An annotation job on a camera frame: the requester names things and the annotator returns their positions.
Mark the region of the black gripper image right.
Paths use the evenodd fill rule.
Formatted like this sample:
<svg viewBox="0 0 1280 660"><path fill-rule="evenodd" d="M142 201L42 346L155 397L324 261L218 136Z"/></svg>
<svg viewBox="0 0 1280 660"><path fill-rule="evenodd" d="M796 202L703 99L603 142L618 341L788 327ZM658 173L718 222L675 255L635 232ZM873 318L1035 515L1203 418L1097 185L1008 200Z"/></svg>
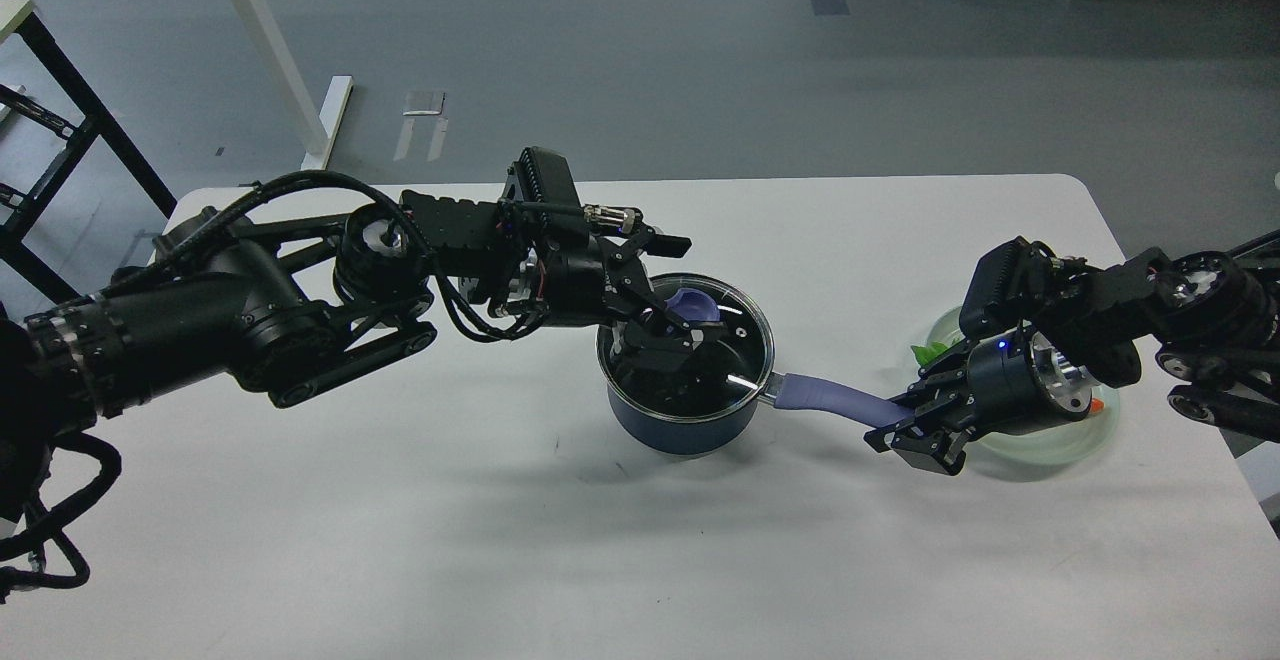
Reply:
<svg viewBox="0 0 1280 660"><path fill-rule="evenodd" d="M972 350L946 350L919 368L918 379L893 397L891 422L864 434L876 452L896 452L906 464L957 476L965 446L977 436L1032 435L1085 420L1094 381L1071 365L1043 333L1002 333ZM966 402L973 428L916 420L929 402Z"/></svg>

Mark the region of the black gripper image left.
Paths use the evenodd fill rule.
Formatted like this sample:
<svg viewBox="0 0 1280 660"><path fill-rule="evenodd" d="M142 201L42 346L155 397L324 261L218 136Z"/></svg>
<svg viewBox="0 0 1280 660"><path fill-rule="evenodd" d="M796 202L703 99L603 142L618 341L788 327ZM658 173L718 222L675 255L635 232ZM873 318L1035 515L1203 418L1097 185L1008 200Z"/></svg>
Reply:
<svg viewBox="0 0 1280 660"><path fill-rule="evenodd" d="M550 327L614 324L612 370L617 376L631 370L676 373L699 347L723 336L722 313L716 303L667 303L662 313L644 313L646 281L639 258L684 258L692 240L648 224L617 230L614 237L622 244L588 237L581 247L527 249L506 288L506 313L538 312Z"/></svg>

